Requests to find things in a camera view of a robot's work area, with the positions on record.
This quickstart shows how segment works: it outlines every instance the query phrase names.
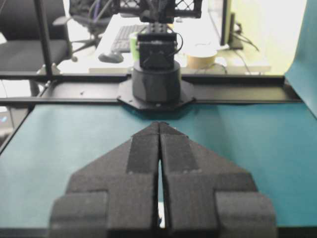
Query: white desk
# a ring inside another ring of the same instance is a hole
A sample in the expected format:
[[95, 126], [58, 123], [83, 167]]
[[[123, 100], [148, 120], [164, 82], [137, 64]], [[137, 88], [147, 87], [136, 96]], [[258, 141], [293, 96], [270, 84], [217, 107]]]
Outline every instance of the white desk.
[[[208, 42], [217, 42], [217, 39], [210, 34], [206, 29], [212, 26], [208, 26], [211, 24], [210, 20], [207, 19], [207, 14], [203, 14], [201, 19], [184, 19], [183, 23], [175, 23], [174, 30], [183, 35], [184, 41], [186, 45], [186, 41], [189, 36], [195, 36], [195, 41], [201, 44], [208, 44]], [[123, 54], [124, 61], [122, 63], [113, 64], [113, 63], [101, 63], [98, 61], [98, 56], [101, 53], [109, 53], [111, 49], [111, 45], [115, 40], [115, 37], [119, 31], [119, 28], [124, 25], [134, 25], [134, 24], [142, 24], [139, 18], [122, 18], [120, 15], [113, 16], [107, 30], [104, 33], [104, 36], [94, 53], [94, 56], [90, 62], [89, 72], [91, 73], [118, 73], [125, 72], [127, 68], [133, 65], [133, 60], [131, 54]], [[249, 70], [253, 73], [265, 73], [270, 71], [271, 67], [266, 60], [266, 58], [255, 51], [254, 48], [245, 45], [244, 50], [238, 51], [238, 53], [244, 58], [246, 64], [248, 65]], [[184, 50], [177, 56], [175, 59], [182, 66], [182, 73], [197, 73], [195, 69], [189, 69], [186, 67], [186, 56], [184, 54]], [[221, 50], [218, 51], [216, 62], [224, 65], [227, 68], [229, 74], [244, 74], [247, 72], [243, 61], [231, 50]], [[212, 69], [206, 71], [206, 73], [223, 73], [223, 68], [219, 66], [215, 66]]]

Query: teal fabric backdrop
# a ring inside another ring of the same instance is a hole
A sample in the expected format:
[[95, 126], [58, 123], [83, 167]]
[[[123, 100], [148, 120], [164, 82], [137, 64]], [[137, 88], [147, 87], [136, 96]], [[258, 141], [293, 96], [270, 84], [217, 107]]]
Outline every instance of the teal fabric backdrop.
[[307, 0], [294, 62], [286, 77], [317, 117], [317, 1]]
[[0, 156], [0, 228], [45, 228], [70, 175], [153, 121], [249, 170], [279, 226], [317, 226], [317, 122], [305, 104], [36, 106]]

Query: black office chair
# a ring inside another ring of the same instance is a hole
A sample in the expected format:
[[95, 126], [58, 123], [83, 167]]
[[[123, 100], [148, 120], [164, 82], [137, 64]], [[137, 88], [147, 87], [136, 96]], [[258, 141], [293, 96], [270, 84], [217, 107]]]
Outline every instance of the black office chair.
[[112, 13], [110, 8], [101, 12], [108, 0], [70, 0], [69, 14], [79, 24], [87, 27], [91, 38], [88, 40], [75, 41], [73, 43], [84, 43], [84, 45], [74, 52], [86, 49], [91, 46], [97, 47], [102, 34], [108, 27]]
[[[52, 62], [71, 58], [67, 26], [53, 26], [65, 15], [63, 0], [44, 0]], [[33, 0], [7, 0], [0, 14], [0, 31], [7, 42], [0, 44], [0, 71], [37, 71], [44, 64]]]

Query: monitor stand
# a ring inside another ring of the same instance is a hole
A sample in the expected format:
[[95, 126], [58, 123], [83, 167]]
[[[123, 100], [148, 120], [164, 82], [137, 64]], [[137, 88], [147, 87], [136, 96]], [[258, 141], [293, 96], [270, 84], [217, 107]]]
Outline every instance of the monitor stand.
[[235, 37], [232, 37], [230, 39], [230, 41], [228, 42], [228, 45], [231, 50], [243, 50], [242, 42]]
[[243, 50], [242, 42], [236, 37], [233, 37], [233, 35], [231, 34], [231, 32], [234, 32], [235, 18], [235, 13], [232, 13], [230, 17], [230, 36], [228, 45], [231, 50]]

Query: computer monitor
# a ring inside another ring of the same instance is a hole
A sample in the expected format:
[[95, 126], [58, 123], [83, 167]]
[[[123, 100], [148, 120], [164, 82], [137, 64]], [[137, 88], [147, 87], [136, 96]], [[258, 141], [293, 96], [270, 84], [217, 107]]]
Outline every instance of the computer monitor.
[[208, 13], [221, 46], [229, 43], [232, 0], [209, 0]]

